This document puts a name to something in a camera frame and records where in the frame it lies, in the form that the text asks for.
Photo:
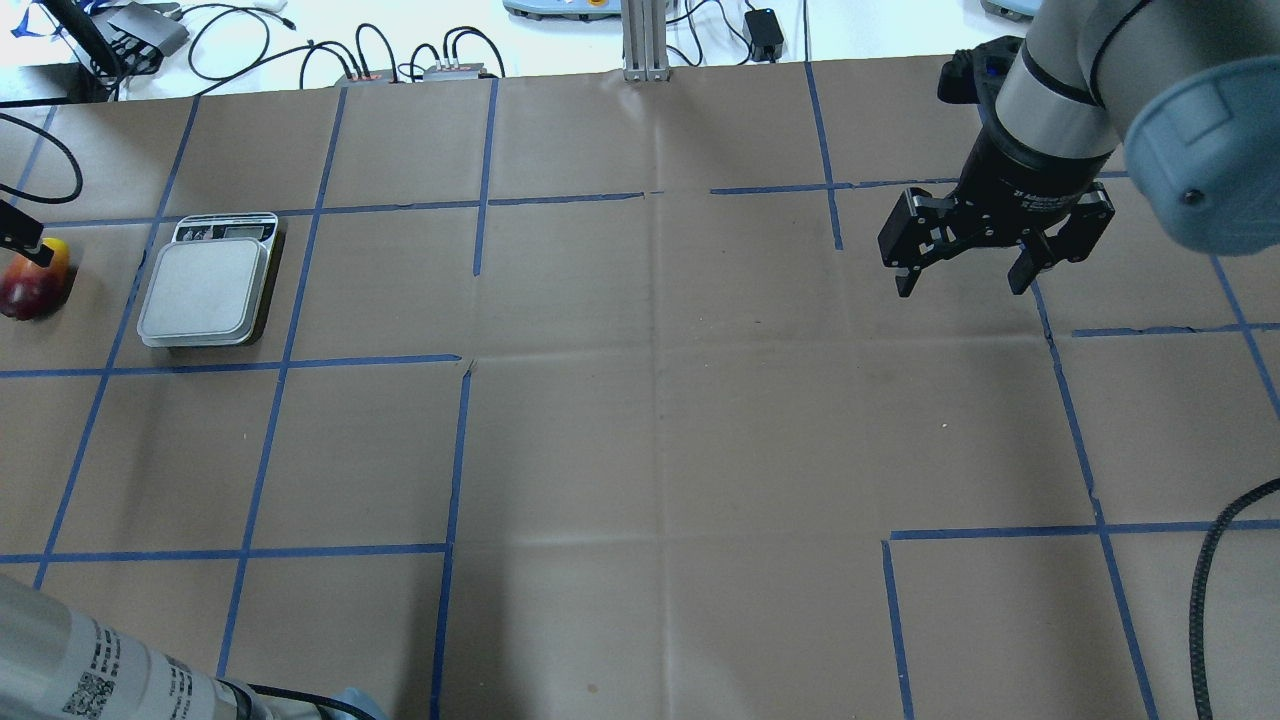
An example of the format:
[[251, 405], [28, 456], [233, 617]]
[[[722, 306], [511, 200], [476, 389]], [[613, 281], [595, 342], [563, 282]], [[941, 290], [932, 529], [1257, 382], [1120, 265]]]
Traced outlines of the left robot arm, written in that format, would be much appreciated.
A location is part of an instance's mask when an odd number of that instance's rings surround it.
[[5, 719], [380, 719], [362, 691], [337, 697], [210, 676], [3, 578]]

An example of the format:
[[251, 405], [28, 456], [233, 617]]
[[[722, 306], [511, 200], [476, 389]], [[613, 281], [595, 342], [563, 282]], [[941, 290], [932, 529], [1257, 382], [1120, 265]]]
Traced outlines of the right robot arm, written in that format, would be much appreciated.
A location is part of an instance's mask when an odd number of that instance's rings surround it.
[[1275, 1], [1044, 1], [1021, 38], [956, 51], [937, 97], [980, 115], [955, 188], [904, 190], [878, 233], [900, 297], [973, 249], [1016, 249], [1012, 293], [1088, 259], [1115, 214], [1116, 150], [1165, 234], [1249, 256], [1277, 245]]

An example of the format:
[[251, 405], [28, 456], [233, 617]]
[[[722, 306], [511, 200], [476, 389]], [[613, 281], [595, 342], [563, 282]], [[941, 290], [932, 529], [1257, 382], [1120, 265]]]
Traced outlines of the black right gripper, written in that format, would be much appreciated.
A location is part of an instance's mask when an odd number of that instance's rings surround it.
[[924, 269], [969, 249], [1018, 245], [1007, 273], [1014, 295], [1060, 263], [1083, 263], [1115, 217], [1096, 177], [1105, 158], [1057, 158], [1029, 149], [1000, 126], [983, 126], [947, 197], [909, 187], [877, 236], [897, 296], [913, 293]]

